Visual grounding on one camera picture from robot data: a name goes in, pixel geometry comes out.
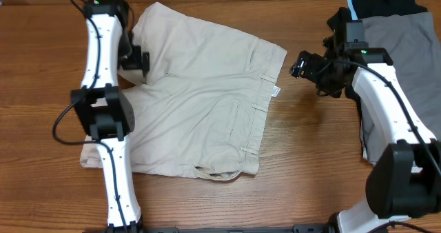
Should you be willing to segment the beige shorts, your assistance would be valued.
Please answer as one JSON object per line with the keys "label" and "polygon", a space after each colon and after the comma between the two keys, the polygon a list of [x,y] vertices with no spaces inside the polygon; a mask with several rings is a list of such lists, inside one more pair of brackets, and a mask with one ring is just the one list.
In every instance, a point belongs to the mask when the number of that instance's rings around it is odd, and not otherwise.
{"label": "beige shorts", "polygon": [[257,173],[285,49],[161,3],[140,16],[134,42],[150,71],[121,73],[132,83],[132,171],[217,181]]}

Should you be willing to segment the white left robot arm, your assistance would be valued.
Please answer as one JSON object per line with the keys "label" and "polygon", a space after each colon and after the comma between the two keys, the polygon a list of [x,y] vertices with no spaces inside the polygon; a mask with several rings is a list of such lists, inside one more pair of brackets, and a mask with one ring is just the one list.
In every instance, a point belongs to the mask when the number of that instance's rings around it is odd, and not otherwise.
{"label": "white left robot arm", "polygon": [[88,56],[81,87],[71,91],[71,102],[103,168],[105,231],[144,232],[128,147],[135,116],[119,87],[118,71],[146,75],[150,54],[133,43],[129,18],[134,13],[125,0],[86,0],[81,12],[88,26]]}

